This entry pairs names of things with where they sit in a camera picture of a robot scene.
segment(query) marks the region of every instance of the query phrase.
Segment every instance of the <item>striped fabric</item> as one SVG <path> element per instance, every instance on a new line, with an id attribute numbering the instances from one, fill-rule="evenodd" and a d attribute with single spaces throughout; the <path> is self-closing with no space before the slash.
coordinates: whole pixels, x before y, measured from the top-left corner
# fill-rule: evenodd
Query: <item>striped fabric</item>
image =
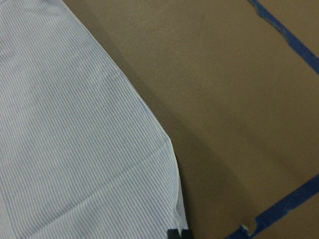
<path id="1" fill-rule="evenodd" d="M 170 138 L 61 0 L 0 0 L 0 239 L 187 229 Z"/>

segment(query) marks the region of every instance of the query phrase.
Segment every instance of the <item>cardboard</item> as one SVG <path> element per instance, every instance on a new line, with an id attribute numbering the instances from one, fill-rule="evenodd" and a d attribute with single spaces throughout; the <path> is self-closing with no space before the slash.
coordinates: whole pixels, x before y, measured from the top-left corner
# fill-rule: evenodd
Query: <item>cardboard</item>
<path id="1" fill-rule="evenodd" d="M 64 2 L 171 137 L 196 239 L 253 231 L 258 214 L 319 173 L 319 76 L 248 1 Z M 289 3 L 284 11 L 301 4 Z M 317 24 L 294 32 L 288 16 L 278 19 L 314 36 L 300 39 L 318 53 Z M 319 238 L 318 202 L 256 238 Z"/>

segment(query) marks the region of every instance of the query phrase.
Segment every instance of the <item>black object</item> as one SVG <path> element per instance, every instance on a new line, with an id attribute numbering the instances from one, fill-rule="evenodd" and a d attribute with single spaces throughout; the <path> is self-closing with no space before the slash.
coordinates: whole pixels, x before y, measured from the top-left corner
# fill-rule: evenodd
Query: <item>black object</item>
<path id="1" fill-rule="evenodd" d="M 193 233 L 191 230 L 182 230 L 181 237 L 177 229 L 170 229 L 167 231 L 168 239 L 194 239 Z"/>

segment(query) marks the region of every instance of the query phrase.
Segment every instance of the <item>garment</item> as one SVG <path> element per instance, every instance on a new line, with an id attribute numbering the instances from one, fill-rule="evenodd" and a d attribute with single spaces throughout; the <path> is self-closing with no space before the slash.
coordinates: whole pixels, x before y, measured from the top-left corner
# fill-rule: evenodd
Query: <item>garment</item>
<path id="1" fill-rule="evenodd" d="M 187 229 L 171 140 L 60 0 L 0 0 L 0 239 Z"/>

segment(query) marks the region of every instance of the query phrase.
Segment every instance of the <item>blue tape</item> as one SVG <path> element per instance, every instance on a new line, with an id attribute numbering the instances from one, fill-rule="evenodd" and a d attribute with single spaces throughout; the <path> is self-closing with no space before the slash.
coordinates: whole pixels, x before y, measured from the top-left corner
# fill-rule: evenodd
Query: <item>blue tape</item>
<path id="1" fill-rule="evenodd" d="M 267 227 L 274 224 L 276 221 L 287 215 L 290 211 L 307 201 L 309 198 L 319 192 L 319 174 L 300 188 L 293 191 L 284 199 L 264 211 L 262 214 L 255 218 L 257 228 L 252 235 L 248 234 L 245 227 L 235 231 L 226 239 L 251 239 L 262 232 Z"/>
<path id="2" fill-rule="evenodd" d="M 257 0 L 248 0 L 257 10 L 258 15 L 274 26 L 314 71 L 319 74 L 319 59 L 298 38 L 296 38 L 284 25 L 281 24 L 270 12 Z"/>

